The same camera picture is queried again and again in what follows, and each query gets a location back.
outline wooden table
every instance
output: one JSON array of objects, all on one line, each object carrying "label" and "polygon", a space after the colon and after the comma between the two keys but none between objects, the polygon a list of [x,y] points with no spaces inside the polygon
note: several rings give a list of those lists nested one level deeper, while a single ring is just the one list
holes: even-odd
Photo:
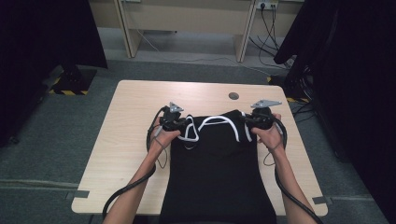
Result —
[{"label": "wooden table", "polygon": [[[230,99],[230,92],[236,92],[239,99]],[[78,192],[86,190],[89,195],[87,198],[75,198],[72,204],[73,211],[80,214],[101,213],[110,195],[128,183],[147,154],[147,129],[162,106],[174,102],[184,108],[182,117],[189,114],[197,117],[219,115],[234,109],[250,113],[250,105],[260,99],[283,103],[272,106],[271,109],[282,115],[282,122],[288,130],[288,158],[308,201],[313,205],[317,215],[325,216],[328,211],[326,203],[313,202],[313,198],[322,197],[322,193],[281,88],[135,80],[121,81],[114,93],[78,187]],[[267,151],[263,144],[258,145],[258,163],[271,202],[276,213],[282,216],[285,215],[285,210],[275,182],[274,166],[268,167],[262,163]],[[164,162],[164,153],[160,160]],[[169,164],[164,169],[157,167],[156,173],[148,181],[137,210],[140,215],[159,215],[161,212]]]}]

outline hand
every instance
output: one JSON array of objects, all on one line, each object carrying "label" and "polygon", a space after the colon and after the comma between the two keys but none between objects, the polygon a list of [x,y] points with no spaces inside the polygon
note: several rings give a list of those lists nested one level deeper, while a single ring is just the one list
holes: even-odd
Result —
[{"label": "hand", "polygon": [[160,128],[160,118],[157,118],[154,123],[154,130],[151,133],[151,141],[150,141],[150,147],[149,151],[152,149],[156,150],[161,154],[163,149],[167,148],[172,140],[180,135],[180,131],[172,131],[172,132],[167,132],[164,130],[160,130],[160,132],[157,134],[157,136],[154,136],[154,134],[158,131]]},{"label": "hand", "polygon": [[[280,120],[279,114],[273,114],[277,119]],[[263,130],[259,128],[252,128],[251,131],[257,134],[260,139],[258,140],[259,143],[264,143],[269,151],[273,153],[277,148],[282,147],[282,136],[280,135],[279,131],[277,130],[276,124],[274,123],[273,126],[268,130]]]}]

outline black curtain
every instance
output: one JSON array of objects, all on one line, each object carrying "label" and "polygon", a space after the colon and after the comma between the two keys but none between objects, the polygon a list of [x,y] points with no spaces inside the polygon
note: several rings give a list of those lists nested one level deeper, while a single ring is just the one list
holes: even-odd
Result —
[{"label": "black curtain", "polygon": [[[395,12],[394,1],[305,0],[276,55],[279,62],[302,56],[287,81],[310,68],[319,117],[390,223],[396,223]],[[312,21],[301,20],[307,16]]]},{"label": "black curtain", "polygon": [[87,0],[0,1],[0,146],[16,133],[57,65],[107,68]]}]

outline person's right arm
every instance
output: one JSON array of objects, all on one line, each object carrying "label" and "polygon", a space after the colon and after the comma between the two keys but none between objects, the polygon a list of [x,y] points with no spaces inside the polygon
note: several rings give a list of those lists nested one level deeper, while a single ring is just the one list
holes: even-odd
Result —
[{"label": "person's right arm", "polygon": [[[280,119],[280,115],[275,114],[275,116],[277,119]],[[286,156],[285,148],[282,144],[282,137],[275,124],[269,130],[253,128],[251,131],[260,137],[259,142],[264,143],[273,155],[280,182],[285,187],[285,189],[298,201],[314,211],[311,204],[306,199],[299,184],[297,183],[294,172],[292,171],[289,160]],[[283,193],[282,199],[285,206],[286,216],[288,218],[288,223],[316,223],[316,221],[311,216],[309,216],[305,210],[291,201]]]}]

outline person's left arm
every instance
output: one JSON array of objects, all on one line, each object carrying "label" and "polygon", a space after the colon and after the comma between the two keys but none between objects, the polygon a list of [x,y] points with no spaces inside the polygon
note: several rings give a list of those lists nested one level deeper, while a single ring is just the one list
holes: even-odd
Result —
[{"label": "person's left arm", "polygon": [[[136,173],[128,184],[134,183],[136,180],[149,173],[154,167],[155,161],[158,159],[163,149],[169,146],[171,141],[178,135],[180,135],[180,131],[165,132],[164,130],[161,130],[156,137],[157,139],[151,140],[148,155],[145,159],[143,159],[140,167],[137,169]],[[146,180],[133,189],[121,194],[110,208],[103,223],[133,223],[137,208],[140,204],[140,201],[142,200],[147,183],[148,181]]]}]

